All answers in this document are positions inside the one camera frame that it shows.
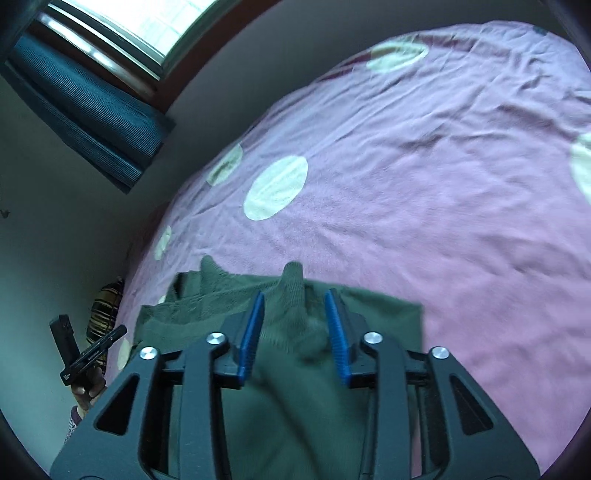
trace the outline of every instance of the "pink bedsheet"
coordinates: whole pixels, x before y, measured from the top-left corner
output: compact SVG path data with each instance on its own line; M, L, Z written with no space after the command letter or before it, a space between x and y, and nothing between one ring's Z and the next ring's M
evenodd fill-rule
M297 260L308 278L418 301L424 349L454 353L544 471L591 406L588 134L591 74L564 39L516 22L391 39L277 102L186 182L118 324L131 342L140 306L205 254L239 274Z

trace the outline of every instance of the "blue gripper pad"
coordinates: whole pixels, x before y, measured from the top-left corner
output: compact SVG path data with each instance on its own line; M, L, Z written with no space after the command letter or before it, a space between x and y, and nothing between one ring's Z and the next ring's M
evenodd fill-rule
M238 381L243 387L250 377L252 366L255 362L256 347L261 335L262 321L265 317L265 297L259 292L256 295L252 309L249 313L248 322L242 342L238 348Z
M351 364L349 355L349 341L343 328L343 320L339 313L336 299L331 290L324 295L324 306L326 308L326 321L329 325L330 344L332 347L333 359L335 360L336 370L341 381L346 386L351 383Z

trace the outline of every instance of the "window frame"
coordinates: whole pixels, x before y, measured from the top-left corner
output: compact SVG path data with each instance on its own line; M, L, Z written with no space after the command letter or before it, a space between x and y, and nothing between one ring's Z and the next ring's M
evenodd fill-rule
M226 43L280 1L217 0L165 57L117 25L64 0L53 0L29 32L108 83L165 113ZM94 50L90 53L88 47L80 48L84 42L110 61L102 64L95 60Z

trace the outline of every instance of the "hand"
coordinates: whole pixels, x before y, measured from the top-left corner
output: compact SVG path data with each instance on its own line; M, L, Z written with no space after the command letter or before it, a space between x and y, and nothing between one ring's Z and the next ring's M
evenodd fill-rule
M105 377L103 377L103 371L100 367L88 369L86 371L86 376L90 378L93 385L89 392L86 392L84 387L81 387L80 385L72 384L70 386L72 394L78 402L78 415L80 415L81 419L85 417L91 406L95 404L96 400L106 390Z

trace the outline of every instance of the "white wall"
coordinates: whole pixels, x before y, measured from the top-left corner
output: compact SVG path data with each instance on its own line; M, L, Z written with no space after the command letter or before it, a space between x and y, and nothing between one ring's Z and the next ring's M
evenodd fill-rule
M0 408L48 467L73 400L48 328L83 334L131 232L273 102L385 38L461 22L520 20L561 34L537 0L283 0L233 39L170 109L177 128L125 196L0 79Z
M0 116L0 131L6 121ZM125 238L108 212L11 140L0 135L0 208L11 211L0 218L0 408L48 468L64 442L73 405L59 379L63 363L49 322L68 313L85 346L94 295L114 280ZM51 155L51 144L45 148Z

